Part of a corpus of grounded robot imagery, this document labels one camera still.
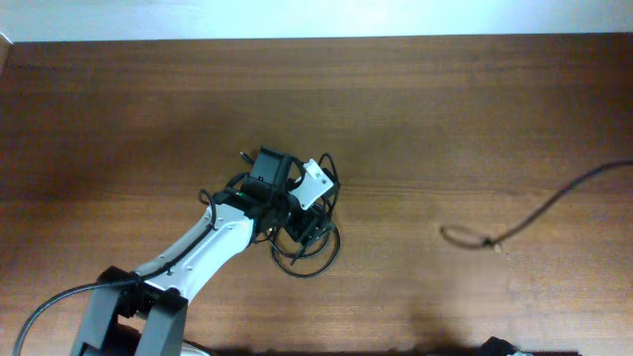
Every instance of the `wooden table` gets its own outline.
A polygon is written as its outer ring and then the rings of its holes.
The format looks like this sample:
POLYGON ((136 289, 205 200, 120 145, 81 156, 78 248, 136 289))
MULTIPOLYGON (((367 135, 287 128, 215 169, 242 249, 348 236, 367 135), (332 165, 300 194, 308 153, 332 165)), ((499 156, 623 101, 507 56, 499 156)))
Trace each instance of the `wooden table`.
MULTIPOLYGON (((633 350, 633 172, 566 198, 501 254, 501 232, 576 175, 633 155, 633 37, 509 36, 15 44, 0 80, 0 353, 49 296, 134 269, 203 213, 198 190, 260 144, 329 151, 339 259, 302 281, 267 246, 231 259, 186 337, 219 348, 633 350)), ((38 320, 64 355, 88 296, 38 320)))

